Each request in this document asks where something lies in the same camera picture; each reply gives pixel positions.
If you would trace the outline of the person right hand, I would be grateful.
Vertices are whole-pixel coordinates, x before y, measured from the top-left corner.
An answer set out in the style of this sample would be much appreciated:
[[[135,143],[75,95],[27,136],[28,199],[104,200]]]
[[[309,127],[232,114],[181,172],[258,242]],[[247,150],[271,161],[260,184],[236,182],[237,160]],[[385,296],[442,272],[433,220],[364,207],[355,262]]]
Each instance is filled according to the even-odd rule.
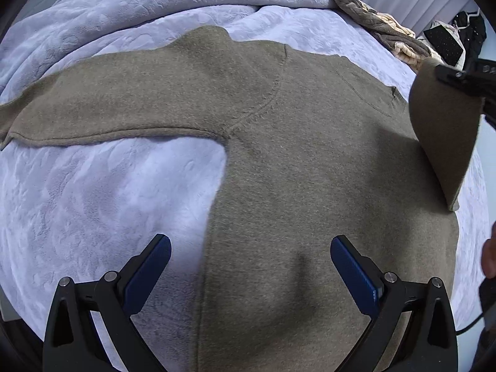
[[[493,224],[491,237],[483,244],[481,267],[486,278],[496,276],[496,223]]]

